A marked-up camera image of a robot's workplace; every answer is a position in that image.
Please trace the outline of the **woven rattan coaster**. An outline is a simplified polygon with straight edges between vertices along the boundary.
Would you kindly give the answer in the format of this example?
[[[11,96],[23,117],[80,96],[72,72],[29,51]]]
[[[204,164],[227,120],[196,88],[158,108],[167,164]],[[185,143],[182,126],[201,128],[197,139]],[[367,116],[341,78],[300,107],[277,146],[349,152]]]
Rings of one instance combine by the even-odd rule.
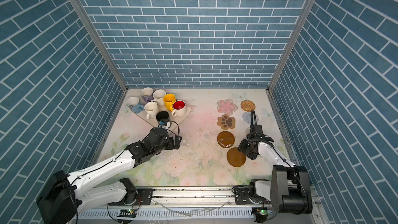
[[[244,110],[246,112],[251,112],[251,111],[256,109],[255,103],[253,101],[250,101],[250,100],[243,100],[240,103],[240,106],[241,106],[242,110]]]

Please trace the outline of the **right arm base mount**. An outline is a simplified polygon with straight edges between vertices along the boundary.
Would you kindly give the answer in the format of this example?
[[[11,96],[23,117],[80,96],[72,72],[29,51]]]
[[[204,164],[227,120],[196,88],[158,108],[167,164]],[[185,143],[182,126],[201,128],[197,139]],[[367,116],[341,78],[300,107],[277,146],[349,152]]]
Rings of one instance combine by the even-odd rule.
[[[244,186],[244,185],[234,186],[231,188],[231,191],[234,194],[234,199],[235,199],[236,205],[249,205],[249,204],[268,205],[268,204],[271,204],[270,200],[251,194],[248,186]]]

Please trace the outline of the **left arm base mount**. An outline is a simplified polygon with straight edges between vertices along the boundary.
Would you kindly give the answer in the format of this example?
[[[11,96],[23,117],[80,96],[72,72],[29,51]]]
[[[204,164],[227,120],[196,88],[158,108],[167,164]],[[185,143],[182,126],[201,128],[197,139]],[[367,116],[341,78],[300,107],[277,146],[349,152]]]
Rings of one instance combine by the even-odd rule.
[[[118,205],[150,205],[154,190],[151,188],[139,188],[129,190],[125,196],[119,201]]]

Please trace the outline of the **yellow mug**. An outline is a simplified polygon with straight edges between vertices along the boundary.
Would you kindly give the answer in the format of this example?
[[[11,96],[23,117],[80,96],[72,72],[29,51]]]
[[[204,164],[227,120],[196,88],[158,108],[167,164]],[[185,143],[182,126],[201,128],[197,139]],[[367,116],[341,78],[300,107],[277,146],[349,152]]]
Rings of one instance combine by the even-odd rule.
[[[174,94],[168,93],[163,97],[163,100],[166,109],[172,112],[174,110],[173,104],[176,102],[176,96]]]

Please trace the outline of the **blue woven round coaster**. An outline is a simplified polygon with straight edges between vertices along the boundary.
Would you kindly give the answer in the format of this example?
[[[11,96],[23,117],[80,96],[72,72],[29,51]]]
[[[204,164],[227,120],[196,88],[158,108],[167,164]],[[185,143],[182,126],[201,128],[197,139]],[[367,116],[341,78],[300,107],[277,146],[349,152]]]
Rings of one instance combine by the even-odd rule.
[[[256,117],[256,123],[259,122],[259,116],[257,114],[255,114]],[[245,112],[243,113],[243,120],[245,123],[247,124],[251,124],[251,112]]]

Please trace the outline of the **white mug red inside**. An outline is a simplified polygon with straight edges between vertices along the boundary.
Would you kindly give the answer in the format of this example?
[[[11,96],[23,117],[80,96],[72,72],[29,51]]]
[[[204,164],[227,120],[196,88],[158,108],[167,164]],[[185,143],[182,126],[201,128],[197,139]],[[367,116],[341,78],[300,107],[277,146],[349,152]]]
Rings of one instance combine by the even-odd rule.
[[[172,107],[173,107],[172,111],[173,117],[182,117],[187,112],[186,103],[182,100],[174,102]]]

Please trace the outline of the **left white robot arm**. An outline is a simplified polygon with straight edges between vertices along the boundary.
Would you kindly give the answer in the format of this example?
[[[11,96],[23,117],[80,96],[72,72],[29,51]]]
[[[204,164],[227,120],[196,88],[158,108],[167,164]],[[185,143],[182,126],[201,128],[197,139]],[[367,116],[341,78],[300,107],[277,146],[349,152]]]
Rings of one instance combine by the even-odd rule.
[[[149,161],[163,150],[179,149],[182,137],[154,127],[144,137],[116,155],[75,172],[52,174],[41,190],[36,204],[46,224],[66,224],[80,213],[109,203],[131,204],[137,189],[128,178],[100,186],[109,178]]]

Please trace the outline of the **black mug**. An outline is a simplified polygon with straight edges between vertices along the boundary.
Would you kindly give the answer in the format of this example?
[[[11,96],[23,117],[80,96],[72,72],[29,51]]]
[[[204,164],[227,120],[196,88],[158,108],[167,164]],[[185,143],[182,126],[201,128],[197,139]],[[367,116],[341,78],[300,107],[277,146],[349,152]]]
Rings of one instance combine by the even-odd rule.
[[[156,120],[159,125],[168,125],[171,121],[170,115],[167,111],[160,111],[156,115]]]

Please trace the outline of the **pink flower coaster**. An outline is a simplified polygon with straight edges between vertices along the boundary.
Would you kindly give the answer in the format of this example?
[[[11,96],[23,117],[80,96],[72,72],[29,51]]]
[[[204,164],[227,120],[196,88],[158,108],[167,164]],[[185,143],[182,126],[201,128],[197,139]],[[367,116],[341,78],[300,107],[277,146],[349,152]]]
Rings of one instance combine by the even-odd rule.
[[[225,115],[231,116],[238,110],[238,106],[231,99],[219,100],[217,104],[217,112]]]

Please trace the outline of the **brown round coaster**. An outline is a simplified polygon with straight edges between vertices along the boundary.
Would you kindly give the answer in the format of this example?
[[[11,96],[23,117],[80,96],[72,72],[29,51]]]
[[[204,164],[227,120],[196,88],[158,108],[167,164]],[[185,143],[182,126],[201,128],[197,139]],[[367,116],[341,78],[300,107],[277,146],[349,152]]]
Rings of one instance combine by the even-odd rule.
[[[217,135],[217,143],[222,148],[230,148],[235,143],[235,137],[231,132],[222,131]]]
[[[239,168],[245,164],[246,156],[237,147],[234,147],[227,152],[227,161],[231,166]]]

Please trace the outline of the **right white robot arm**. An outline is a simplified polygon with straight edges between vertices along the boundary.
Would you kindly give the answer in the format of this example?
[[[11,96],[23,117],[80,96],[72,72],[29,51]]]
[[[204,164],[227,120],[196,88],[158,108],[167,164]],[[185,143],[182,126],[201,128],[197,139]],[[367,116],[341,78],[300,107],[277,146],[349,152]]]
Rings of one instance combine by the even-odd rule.
[[[271,137],[263,134],[262,126],[252,124],[250,132],[238,147],[247,158],[264,158],[273,166],[270,180],[253,179],[249,195],[255,200],[270,200],[277,213],[310,214],[313,210],[309,173],[278,153]]]

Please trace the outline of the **beige serving tray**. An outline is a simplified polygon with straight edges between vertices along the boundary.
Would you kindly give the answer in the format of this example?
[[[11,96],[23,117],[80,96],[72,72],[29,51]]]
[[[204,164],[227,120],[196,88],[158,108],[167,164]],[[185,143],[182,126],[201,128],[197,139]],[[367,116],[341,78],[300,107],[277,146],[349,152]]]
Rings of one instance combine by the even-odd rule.
[[[169,115],[170,115],[171,121],[175,121],[175,122],[177,122],[178,124],[181,124],[181,123],[191,114],[191,112],[192,112],[192,107],[189,106],[188,104],[186,104],[186,107],[185,107],[186,113],[185,113],[184,116],[174,116],[174,117],[173,117],[173,116],[171,115],[171,111],[167,110],[167,108],[166,108],[165,106],[159,106],[158,109],[159,109],[160,112],[161,112],[161,111],[166,111],[166,112],[168,112]],[[148,122],[148,123],[149,123],[150,125],[152,125],[153,127],[157,127],[157,126],[159,125],[159,123],[157,122],[157,120],[156,120],[155,117],[153,117],[153,118],[151,118],[151,119],[147,119],[147,118],[146,118],[147,113],[146,113],[145,110],[143,110],[142,112],[140,112],[139,114],[136,114],[136,115],[139,116],[139,117],[141,117],[143,120],[145,120],[146,122]]]

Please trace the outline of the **brown paw coaster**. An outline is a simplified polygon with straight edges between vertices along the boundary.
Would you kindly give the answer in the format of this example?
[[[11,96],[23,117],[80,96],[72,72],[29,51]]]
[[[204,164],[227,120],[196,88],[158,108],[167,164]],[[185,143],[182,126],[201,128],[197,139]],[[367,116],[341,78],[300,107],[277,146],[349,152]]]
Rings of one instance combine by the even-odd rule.
[[[229,115],[222,115],[221,117],[218,117],[217,125],[222,130],[234,129],[235,124],[236,124],[236,120],[234,117],[231,117]]]

